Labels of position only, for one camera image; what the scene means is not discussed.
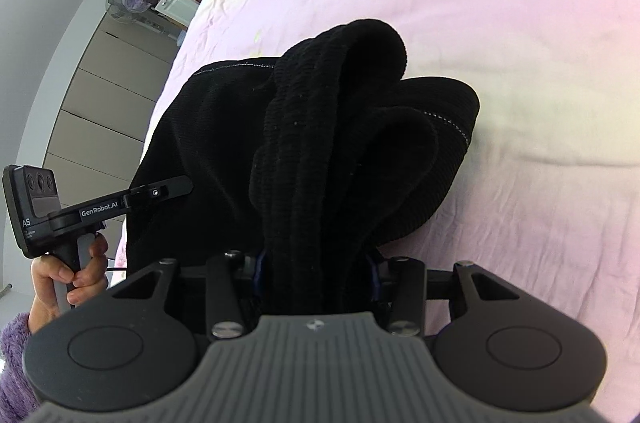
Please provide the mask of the left hand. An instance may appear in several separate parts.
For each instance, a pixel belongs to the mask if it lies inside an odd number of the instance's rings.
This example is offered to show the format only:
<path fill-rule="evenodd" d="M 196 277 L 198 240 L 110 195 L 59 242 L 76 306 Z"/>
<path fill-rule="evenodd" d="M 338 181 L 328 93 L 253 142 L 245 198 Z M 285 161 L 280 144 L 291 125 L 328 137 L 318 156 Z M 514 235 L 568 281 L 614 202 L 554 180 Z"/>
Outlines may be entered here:
<path fill-rule="evenodd" d="M 74 306 L 106 290 L 107 250 L 104 236 L 97 235 L 89 247 L 90 261 L 79 273 L 73 273 L 55 256 L 43 255 L 32 261 L 30 273 L 35 298 L 28 316 L 30 333 L 35 334 L 61 314 L 54 291 L 56 284 L 64 285 L 67 302 Z"/>

